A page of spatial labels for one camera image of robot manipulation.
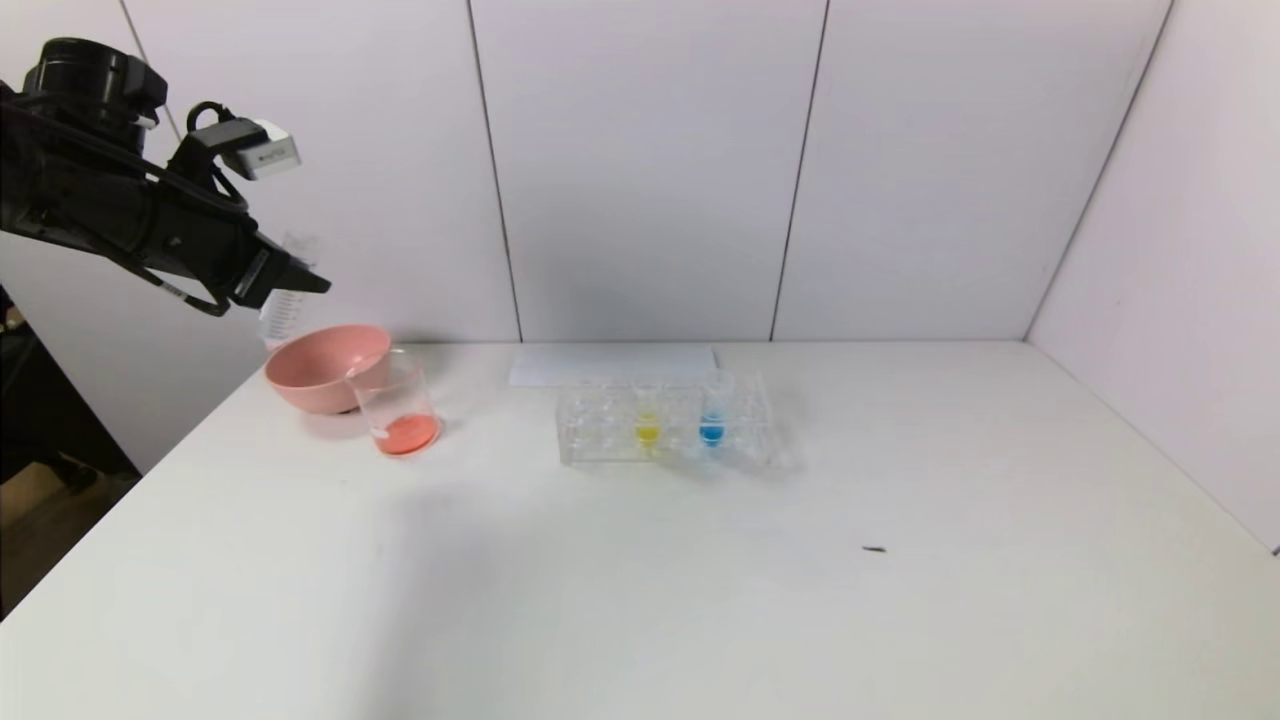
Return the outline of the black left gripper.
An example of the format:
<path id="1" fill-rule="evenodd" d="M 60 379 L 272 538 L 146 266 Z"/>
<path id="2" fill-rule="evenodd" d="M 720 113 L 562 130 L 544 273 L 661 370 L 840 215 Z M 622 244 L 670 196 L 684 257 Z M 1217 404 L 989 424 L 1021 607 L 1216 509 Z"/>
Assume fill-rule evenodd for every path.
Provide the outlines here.
<path id="1" fill-rule="evenodd" d="M 270 241 L 244 211 L 224 211 L 175 195 L 154 192 L 138 247 L 138 264 L 201 284 L 205 299 L 159 281 L 159 286 L 196 310 L 260 309 L 275 291 L 326 293 L 332 282 L 301 256 Z"/>

